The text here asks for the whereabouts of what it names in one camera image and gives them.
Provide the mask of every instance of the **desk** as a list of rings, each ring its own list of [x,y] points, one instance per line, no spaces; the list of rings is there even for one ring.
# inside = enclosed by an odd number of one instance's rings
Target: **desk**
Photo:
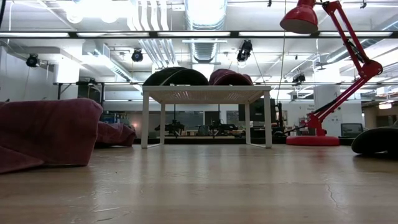
[[[272,147],[270,86],[143,86],[141,147],[148,146],[149,97],[160,103],[160,144],[165,139],[166,104],[244,104],[245,124],[250,127],[250,104],[264,96],[266,148]],[[251,144],[250,131],[246,131],[246,144]]]

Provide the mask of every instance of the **lamp shade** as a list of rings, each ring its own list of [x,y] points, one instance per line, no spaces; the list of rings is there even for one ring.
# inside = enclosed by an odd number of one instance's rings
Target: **lamp shade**
[[[288,32],[312,34],[318,31],[318,17],[313,10],[315,0],[299,0],[297,6],[290,10],[280,22]]]

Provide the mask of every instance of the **ceiling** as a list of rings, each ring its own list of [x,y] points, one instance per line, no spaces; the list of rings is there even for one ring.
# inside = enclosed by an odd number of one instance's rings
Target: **ceiling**
[[[342,1],[343,9],[354,30],[382,30],[386,23],[398,21],[396,14],[398,0],[366,1],[367,7],[360,9],[362,1]],[[282,30],[279,26],[285,11],[295,7],[297,1],[273,0],[272,6],[267,7],[268,1],[228,0],[224,30]],[[127,18],[131,16],[129,1],[113,1],[114,12],[119,19],[107,24],[100,19],[98,13],[90,12],[80,23],[72,24],[66,17],[67,8],[72,1],[35,1],[14,0],[7,2],[6,12],[1,30],[11,31],[102,31],[129,30]],[[186,30],[185,8],[183,0],[167,1],[167,22],[171,30]],[[150,22],[150,4],[148,5],[148,21]],[[320,6],[315,7],[320,30],[336,30],[331,19]],[[144,54],[142,62],[133,63],[131,54],[135,48],[141,48],[137,39],[98,39],[97,44],[106,44],[111,49],[111,57],[123,69],[132,73],[135,81],[143,82],[152,73],[152,61]],[[290,77],[294,68],[315,54],[328,55],[343,46],[340,38],[336,39],[252,39],[252,56],[245,67],[238,67],[236,52],[243,39],[228,39],[227,43],[219,44],[214,69],[230,68],[240,73],[247,73],[253,81],[262,81],[261,75],[268,82],[279,82],[281,77]],[[85,40],[28,40],[12,39],[13,48],[26,47],[59,47],[70,53],[82,65],[81,76],[95,77],[98,80],[114,81],[114,74],[105,66],[82,55],[82,45]],[[190,67],[192,61],[188,44],[182,39],[172,39],[174,51],[179,65]],[[366,53],[383,66],[389,66],[388,72],[371,80],[379,82],[388,77],[398,76],[398,66],[392,66],[398,59],[398,39],[384,39],[366,49]],[[340,69],[341,81],[351,82],[358,76],[349,60],[328,65]],[[313,67],[305,66],[307,81],[313,80]]]

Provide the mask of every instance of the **maroon bean bag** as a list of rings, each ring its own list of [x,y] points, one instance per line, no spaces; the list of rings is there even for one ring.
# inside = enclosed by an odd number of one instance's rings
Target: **maroon bean bag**
[[[96,147],[131,146],[136,138],[134,128],[124,124],[98,123],[98,137]]]
[[[218,69],[210,75],[210,85],[253,85],[249,75],[228,69]]]
[[[89,99],[0,103],[0,173],[86,166],[102,107]]]

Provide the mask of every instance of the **computer monitor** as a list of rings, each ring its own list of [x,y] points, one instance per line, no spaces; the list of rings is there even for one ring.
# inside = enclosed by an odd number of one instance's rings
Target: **computer monitor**
[[[245,120],[244,105],[239,105],[239,120]],[[264,121],[264,99],[260,98],[250,104],[250,121]],[[275,99],[271,99],[271,122],[277,122]]]

